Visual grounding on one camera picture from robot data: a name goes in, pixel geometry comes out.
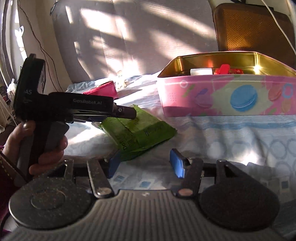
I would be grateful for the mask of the person's left hand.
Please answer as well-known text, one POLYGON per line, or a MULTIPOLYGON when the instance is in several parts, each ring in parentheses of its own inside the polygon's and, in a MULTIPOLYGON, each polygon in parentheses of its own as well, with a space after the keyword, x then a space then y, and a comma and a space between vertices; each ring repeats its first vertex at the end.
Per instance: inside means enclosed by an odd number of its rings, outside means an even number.
MULTIPOLYGON (((34 121, 22 122, 16 126, 16 128, 9 135, 2 153, 15 164, 19 157, 19 149, 22 140, 25 137, 29 137, 33 134, 36 124, 34 121)), ((60 144, 52 151, 43 153, 36 164, 33 164, 29 168, 29 173, 31 175, 40 175, 52 169, 56 164, 62 159, 64 155, 64 150, 68 145, 68 140, 64 136, 60 140, 60 144)))

